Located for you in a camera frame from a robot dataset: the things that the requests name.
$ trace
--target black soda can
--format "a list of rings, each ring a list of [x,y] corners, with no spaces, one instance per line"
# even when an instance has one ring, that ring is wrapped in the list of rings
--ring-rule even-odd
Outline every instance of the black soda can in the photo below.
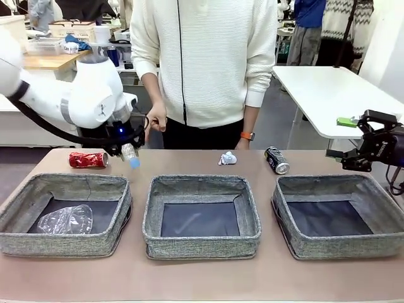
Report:
[[[264,152],[264,156],[276,174],[284,175],[289,171],[289,163],[286,161],[280,150],[276,147],[268,147]]]

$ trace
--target white sweater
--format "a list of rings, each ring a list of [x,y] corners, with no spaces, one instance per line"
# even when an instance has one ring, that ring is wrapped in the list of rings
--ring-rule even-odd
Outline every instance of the white sweater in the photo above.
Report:
[[[187,124],[211,128],[261,107],[275,64],[276,0],[179,0]],[[132,59],[157,75],[167,116],[184,123],[177,0],[134,0]]]
[[[343,40],[354,0],[327,0],[323,16],[322,38]],[[358,0],[348,41],[353,52],[362,55],[369,43],[369,29],[373,13],[373,0]]]

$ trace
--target white table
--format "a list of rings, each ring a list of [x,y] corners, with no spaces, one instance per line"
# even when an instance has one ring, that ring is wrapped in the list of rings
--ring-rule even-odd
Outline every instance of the white table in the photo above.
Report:
[[[359,116],[367,109],[404,114],[404,104],[346,68],[275,66],[273,70],[298,106],[288,148],[303,114],[320,136],[331,140],[362,137],[358,128],[337,126],[339,117]]]
[[[77,134],[68,123],[48,120],[58,128]],[[11,102],[0,95],[0,146],[75,146],[37,126],[25,117]]]

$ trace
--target black and white sweater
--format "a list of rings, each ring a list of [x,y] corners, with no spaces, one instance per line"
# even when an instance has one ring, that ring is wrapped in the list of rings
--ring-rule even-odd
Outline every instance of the black and white sweater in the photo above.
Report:
[[[321,37],[343,40],[354,0],[327,0],[323,17]],[[368,38],[369,25],[373,13],[373,0],[358,0],[355,17],[350,29],[348,41],[353,44],[356,55],[362,55]]]

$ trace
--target blue shirt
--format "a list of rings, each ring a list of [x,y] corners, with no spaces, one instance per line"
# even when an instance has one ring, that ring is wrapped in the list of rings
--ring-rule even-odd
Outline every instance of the blue shirt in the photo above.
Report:
[[[321,27],[326,0],[296,0],[295,16],[299,27]]]

